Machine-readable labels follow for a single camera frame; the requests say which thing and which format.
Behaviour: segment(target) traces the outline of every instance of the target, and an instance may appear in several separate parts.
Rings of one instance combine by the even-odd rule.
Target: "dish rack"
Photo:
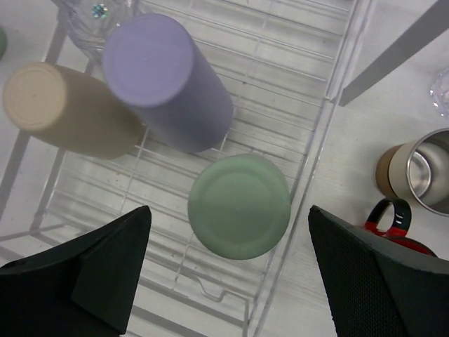
[[[127,336],[259,336],[295,228],[304,225],[297,220],[302,202],[371,2],[143,0],[142,6],[181,22],[214,67],[234,101],[231,130],[199,154],[170,149],[147,131],[133,151],[112,161],[19,132],[0,185],[0,263],[146,204],[152,230]],[[46,61],[102,76],[61,24]],[[253,260],[226,260],[194,236],[187,197],[207,166],[247,152],[282,170],[295,211],[275,249]]]

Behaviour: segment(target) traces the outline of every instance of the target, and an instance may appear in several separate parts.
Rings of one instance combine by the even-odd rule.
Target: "white surface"
[[[432,2],[380,1],[358,70],[387,47]],[[10,50],[0,61],[0,86],[14,67],[41,59],[54,28],[52,22],[44,19],[49,13],[53,15],[54,5],[50,2],[8,1],[8,8],[2,6],[4,3],[6,0],[0,0],[0,25],[6,27],[8,35],[11,34],[11,41],[19,42],[18,45],[10,44]],[[373,178],[380,155],[393,145],[449,126],[449,119],[438,116],[428,95],[433,74],[448,63],[449,36],[444,34],[348,107],[336,111],[262,336],[335,335],[310,241],[307,210],[316,204],[350,223],[363,223],[369,210],[382,197]],[[17,131],[4,115],[0,116],[0,128],[4,132],[0,151],[2,174]],[[48,160],[54,156],[40,143],[32,143],[28,150],[48,153]],[[48,170],[45,161],[39,165],[24,163],[23,166],[39,175]],[[41,186],[33,190],[33,184],[33,181],[24,180],[22,188],[32,194],[39,193]],[[445,238],[449,237],[448,219],[423,209],[413,211],[410,237],[430,246],[440,257],[449,259],[449,249],[445,244]],[[30,221],[27,215],[18,214],[18,217],[19,221],[13,221],[12,215],[5,216],[6,220],[11,219],[10,224],[17,224],[15,231],[18,231],[18,224],[29,224]]]

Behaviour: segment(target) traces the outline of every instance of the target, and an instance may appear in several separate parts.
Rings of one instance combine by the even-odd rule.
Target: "dish rack frame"
[[[251,6],[249,0],[189,0],[185,3],[176,0],[142,1],[143,6],[149,6],[153,11],[174,16],[191,32],[232,95],[236,111],[231,131],[218,147],[201,154],[187,155],[171,150],[150,135],[148,130],[128,156],[116,161],[101,161],[50,147],[52,162],[47,165],[46,181],[40,185],[41,194],[36,201],[32,222],[26,230],[0,236],[2,260],[8,262],[38,253],[91,231],[136,206],[149,204],[156,216],[127,336],[148,336],[150,331],[152,336],[153,333],[155,336],[259,336],[295,230],[300,225],[299,215],[336,103],[342,94],[344,81],[354,66],[369,13],[373,9],[373,0],[354,0],[348,9],[334,6],[332,3],[335,1],[342,3],[345,0],[260,1],[257,6],[265,6],[264,9]],[[333,18],[338,18],[338,13],[342,12],[344,29],[340,34],[295,22],[279,10],[284,5],[291,8],[299,6],[301,10],[309,8],[310,15],[330,11],[332,15],[335,14]],[[250,13],[255,22],[260,20],[258,33],[250,25],[245,28],[243,21],[236,20],[230,25],[223,20],[211,19],[207,11],[200,11],[200,14],[195,11],[207,6],[211,6],[210,10],[221,6],[224,12],[239,8],[236,13],[243,18]],[[299,44],[272,39],[268,32],[264,33],[273,22],[285,23],[282,34],[287,34],[287,26],[291,25],[305,29],[304,34],[308,34],[310,29],[316,33],[314,38],[317,39],[327,34],[337,37],[338,43],[332,49],[334,54],[328,55]],[[217,29],[218,35],[232,32],[236,39],[249,39],[254,42],[252,53],[238,51],[237,47],[230,44],[223,46],[221,41],[215,43],[214,40],[208,40],[208,35],[202,35],[205,27]],[[46,62],[65,65],[64,56],[78,52],[66,36],[64,25],[58,23],[45,57]],[[273,51],[277,52],[270,59]],[[300,67],[289,66],[276,59],[276,56],[284,53],[288,59],[292,51],[318,74],[302,71]],[[238,59],[230,63],[233,66],[245,60],[243,71],[223,67],[223,55],[227,60]],[[321,64],[326,68],[325,76],[322,76]],[[300,92],[291,87],[267,83],[262,76],[257,76],[260,69],[264,70],[264,77],[283,72],[286,75],[281,78],[282,81],[288,82],[290,75],[294,79],[305,79],[304,82],[299,81],[299,86],[305,90]],[[102,76],[99,69],[87,60],[83,71]],[[319,82],[319,86],[308,86],[311,82]],[[271,104],[265,100],[259,104],[251,100],[263,100],[260,93],[266,93],[267,97],[273,98],[273,102],[275,99],[284,99],[293,100],[294,104],[302,107],[312,106],[316,114],[307,119],[304,116],[311,111],[307,108],[302,110],[306,112],[283,114],[284,101]],[[270,107],[267,111],[273,114],[265,112],[263,109],[266,107]],[[293,131],[284,132],[287,128]],[[294,128],[305,136],[295,138]],[[0,229],[6,221],[4,215],[17,211],[10,202],[10,196],[18,184],[20,170],[26,161],[27,151],[33,148],[33,145],[30,146],[33,142],[38,141],[30,140],[26,133],[19,132],[0,184]],[[188,187],[202,169],[214,161],[244,152],[264,155],[281,168],[288,180],[294,213],[286,235],[275,249],[254,260],[231,261],[214,256],[202,247],[189,230],[184,206]],[[154,173],[158,167],[163,173]],[[170,174],[160,180],[165,173]],[[178,180],[176,177],[179,176],[184,178]],[[156,202],[155,194],[147,192],[150,190],[159,191],[159,195],[172,196],[164,198],[175,203],[167,206]],[[157,223],[158,218],[162,219],[162,225]],[[148,302],[163,303],[159,305],[163,308],[155,310]],[[171,310],[172,306],[176,306],[176,310]],[[195,322],[199,312],[202,314],[200,324]]]

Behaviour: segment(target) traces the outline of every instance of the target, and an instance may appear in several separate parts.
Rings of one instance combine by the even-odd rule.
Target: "purple bottle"
[[[123,22],[102,65],[112,93],[177,150],[212,148],[231,127],[231,97],[189,33],[168,16]]]

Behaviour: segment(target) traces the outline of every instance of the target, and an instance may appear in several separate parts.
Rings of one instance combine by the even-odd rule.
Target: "mint green lid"
[[[189,194],[189,221],[198,240],[234,260],[255,258],[275,247],[287,230],[290,211],[281,170],[256,154],[214,163]]]
[[[8,44],[8,40],[6,39],[6,34],[0,27],[0,59],[4,55],[6,51],[6,45]]]

